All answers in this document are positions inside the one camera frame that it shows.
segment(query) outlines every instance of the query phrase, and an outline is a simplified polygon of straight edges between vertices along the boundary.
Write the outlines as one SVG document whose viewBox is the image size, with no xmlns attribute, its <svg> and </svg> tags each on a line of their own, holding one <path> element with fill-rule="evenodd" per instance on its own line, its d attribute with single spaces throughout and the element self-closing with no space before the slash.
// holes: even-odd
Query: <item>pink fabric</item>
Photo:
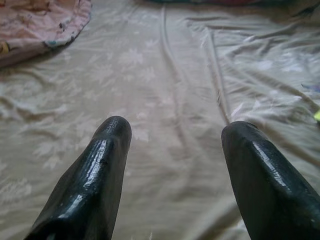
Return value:
<svg viewBox="0 0 320 240">
<path fill-rule="evenodd" d="M 0 67 L 72 41 L 90 12 L 90 0 L 0 0 Z"/>
</svg>

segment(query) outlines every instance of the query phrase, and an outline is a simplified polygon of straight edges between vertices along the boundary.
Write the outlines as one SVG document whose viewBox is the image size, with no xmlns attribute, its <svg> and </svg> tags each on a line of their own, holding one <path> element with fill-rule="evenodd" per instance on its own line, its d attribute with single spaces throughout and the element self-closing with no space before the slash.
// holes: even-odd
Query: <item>mattress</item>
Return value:
<svg viewBox="0 0 320 240">
<path fill-rule="evenodd" d="M 320 193 L 320 14 L 292 15 L 94 0 L 71 45 L 1 69 L 0 239 L 23 239 L 113 115 L 132 127 L 113 240 L 249 240 L 221 146 L 237 120 Z"/>
</svg>

